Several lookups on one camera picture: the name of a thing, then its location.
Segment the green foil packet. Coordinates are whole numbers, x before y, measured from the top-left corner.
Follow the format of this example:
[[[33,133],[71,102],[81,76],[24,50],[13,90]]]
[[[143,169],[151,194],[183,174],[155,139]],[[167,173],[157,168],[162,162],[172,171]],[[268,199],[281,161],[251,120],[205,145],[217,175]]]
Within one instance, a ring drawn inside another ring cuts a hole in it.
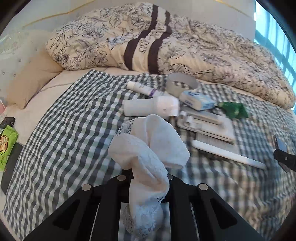
[[[224,110],[226,116],[230,119],[249,118],[248,113],[242,103],[220,102],[218,106]]]

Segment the small white purple tube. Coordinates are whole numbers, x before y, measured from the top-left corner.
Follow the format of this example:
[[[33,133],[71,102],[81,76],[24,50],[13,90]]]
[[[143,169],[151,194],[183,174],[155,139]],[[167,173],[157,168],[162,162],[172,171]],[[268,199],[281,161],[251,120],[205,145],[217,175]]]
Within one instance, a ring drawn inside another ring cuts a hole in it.
[[[155,88],[133,81],[129,81],[127,83],[127,88],[148,97],[158,97],[164,94],[162,91],[159,91]]]

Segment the checkered cloth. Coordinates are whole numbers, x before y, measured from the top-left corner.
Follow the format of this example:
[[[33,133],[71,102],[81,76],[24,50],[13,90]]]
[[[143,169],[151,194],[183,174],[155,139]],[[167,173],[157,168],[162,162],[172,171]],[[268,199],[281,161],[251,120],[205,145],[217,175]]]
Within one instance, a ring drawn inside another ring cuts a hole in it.
[[[30,135],[16,164],[4,205],[4,217],[23,240],[83,184],[97,186],[121,168],[107,154],[126,121],[122,102],[139,94],[128,81],[164,89],[167,78],[148,74],[114,76],[91,70],[49,108]],[[234,120],[236,143],[243,156],[266,170],[233,161],[209,160],[191,147],[195,134],[178,129],[191,157],[173,175],[185,183],[207,183],[250,225],[270,240],[295,203],[295,172],[285,172],[273,158],[274,136],[295,153],[295,121],[288,111],[267,101],[234,92],[223,84],[202,83],[199,92],[218,102],[244,105],[248,118]]]

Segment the window with blue bars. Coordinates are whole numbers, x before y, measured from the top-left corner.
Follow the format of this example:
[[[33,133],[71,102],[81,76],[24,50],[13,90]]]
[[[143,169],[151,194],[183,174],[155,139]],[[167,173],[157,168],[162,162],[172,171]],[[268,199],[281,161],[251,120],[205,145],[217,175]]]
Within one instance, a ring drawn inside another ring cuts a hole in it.
[[[288,37],[274,17],[257,1],[254,19],[256,21],[254,41],[269,49],[295,90],[295,51]]]

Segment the white handheld device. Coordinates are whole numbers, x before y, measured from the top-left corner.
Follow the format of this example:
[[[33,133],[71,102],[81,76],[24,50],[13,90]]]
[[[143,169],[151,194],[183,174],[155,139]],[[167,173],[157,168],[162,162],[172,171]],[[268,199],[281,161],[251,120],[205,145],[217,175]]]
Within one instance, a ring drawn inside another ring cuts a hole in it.
[[[123,101],[125,116],[145,117],[156,114],[162,118],[178,116],[179,100],[173,96],[158,96],[149,99],[129,99]]]

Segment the white comb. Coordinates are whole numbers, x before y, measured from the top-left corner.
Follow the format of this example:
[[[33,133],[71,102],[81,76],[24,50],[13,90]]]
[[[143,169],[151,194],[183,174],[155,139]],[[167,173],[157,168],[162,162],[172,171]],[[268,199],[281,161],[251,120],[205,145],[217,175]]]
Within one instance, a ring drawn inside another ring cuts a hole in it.
[[[266,169],[264,163],[240,155],[236,145],[226,141],[197,133],[191,143],[198,150],[262,170]]]

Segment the beige pillow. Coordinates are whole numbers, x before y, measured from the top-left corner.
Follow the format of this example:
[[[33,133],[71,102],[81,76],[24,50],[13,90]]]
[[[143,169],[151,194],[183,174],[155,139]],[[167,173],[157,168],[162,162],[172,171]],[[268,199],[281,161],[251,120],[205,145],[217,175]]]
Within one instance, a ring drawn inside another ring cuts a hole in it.
[[[46,50],[40,50],[8,86],[7,105],[15,104],[18,108],[24,109],[32,97],[63,70],[64,68],[56,63]]]

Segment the white lace sock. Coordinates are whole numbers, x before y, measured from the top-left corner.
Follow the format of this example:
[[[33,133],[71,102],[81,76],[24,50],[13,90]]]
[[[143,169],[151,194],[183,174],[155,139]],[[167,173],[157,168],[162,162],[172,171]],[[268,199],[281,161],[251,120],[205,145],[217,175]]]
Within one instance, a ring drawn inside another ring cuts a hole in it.
[[[190,153],[171,124],[156,114],[126,121],[114,135],[108,154],[124,170],[131,170],[126,230],[144,239],[159,228],[161,201],[169,191],[167,169],[182,169]]]

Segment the black flat box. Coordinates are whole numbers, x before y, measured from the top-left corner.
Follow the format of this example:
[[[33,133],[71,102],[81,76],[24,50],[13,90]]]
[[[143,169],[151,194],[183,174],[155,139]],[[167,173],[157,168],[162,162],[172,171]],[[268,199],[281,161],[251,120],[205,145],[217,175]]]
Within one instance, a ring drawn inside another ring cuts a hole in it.
[[[18,161],[22,149],[23,145],[15,143],[9,155],[8,162],[6,164],[6,169],[4,170],[3,177],[1,179],[1,190],[4,194],[7,193],[16,163]]]

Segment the green snack packet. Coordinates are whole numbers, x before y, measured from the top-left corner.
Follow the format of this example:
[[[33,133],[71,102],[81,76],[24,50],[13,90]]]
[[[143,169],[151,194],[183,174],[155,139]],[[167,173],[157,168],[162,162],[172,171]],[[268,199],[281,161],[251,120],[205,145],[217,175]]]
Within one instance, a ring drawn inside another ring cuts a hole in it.
[[[18,139],[18,132],[7,125],[1,135],[0,171],[4,172],[10,153]]]

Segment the blue white tissue pack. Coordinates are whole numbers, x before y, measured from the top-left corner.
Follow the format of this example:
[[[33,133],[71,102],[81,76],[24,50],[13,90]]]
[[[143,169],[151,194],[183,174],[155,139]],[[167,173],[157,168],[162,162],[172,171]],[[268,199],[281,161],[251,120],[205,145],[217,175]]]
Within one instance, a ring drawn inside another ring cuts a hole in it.
[[[179,100],[197,111],[211,109],[216,104],[209,96],[190,90],[183,91],[179,96]]]

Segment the white lint roller tray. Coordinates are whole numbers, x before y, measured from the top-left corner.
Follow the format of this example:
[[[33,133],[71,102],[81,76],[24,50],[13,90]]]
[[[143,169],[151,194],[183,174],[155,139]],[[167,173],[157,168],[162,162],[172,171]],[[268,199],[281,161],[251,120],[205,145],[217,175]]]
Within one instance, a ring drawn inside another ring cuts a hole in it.
[[[229,143],[235,141],[232,121],[222,115],[208,111],[196,111],[183,106],[177,118],[177,125],[188,131],[217,138]]]

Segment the floral quilt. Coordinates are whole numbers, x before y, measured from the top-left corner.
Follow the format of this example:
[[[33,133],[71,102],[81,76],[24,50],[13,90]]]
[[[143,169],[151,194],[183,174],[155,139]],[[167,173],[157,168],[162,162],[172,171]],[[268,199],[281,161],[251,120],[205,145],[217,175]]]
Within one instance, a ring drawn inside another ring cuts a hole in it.
[[[108,66],[181,72],[250,92],[284,109],[295,104],[291,85],[266,48],[151,3],[92,10],[57,28],[46,51],[67,70]]]

